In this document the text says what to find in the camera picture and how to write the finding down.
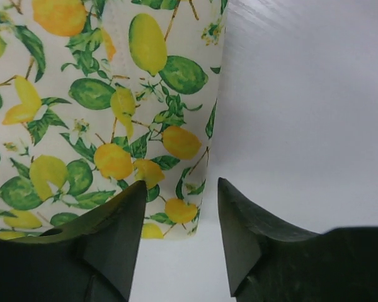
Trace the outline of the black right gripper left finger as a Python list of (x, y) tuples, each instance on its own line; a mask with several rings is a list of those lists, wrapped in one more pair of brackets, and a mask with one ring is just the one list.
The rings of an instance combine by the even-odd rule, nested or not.
[(146, 196), (137, 181), (37, 237), (0, 239), (0, 301), (127, 301)]

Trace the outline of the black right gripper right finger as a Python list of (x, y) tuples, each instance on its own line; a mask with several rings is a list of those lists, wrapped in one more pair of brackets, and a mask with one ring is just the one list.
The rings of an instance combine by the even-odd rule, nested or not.
[(229, 291), (237, 301), (378, 301), (378, 226), (314, 233), (218, 180)]

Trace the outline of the lemon print skirt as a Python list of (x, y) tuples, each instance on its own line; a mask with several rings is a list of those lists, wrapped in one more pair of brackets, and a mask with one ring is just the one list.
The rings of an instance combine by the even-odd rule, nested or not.
[(227, 1), (0, 1), (0, 239), (146, 183), (142, 237), (198, 227)]

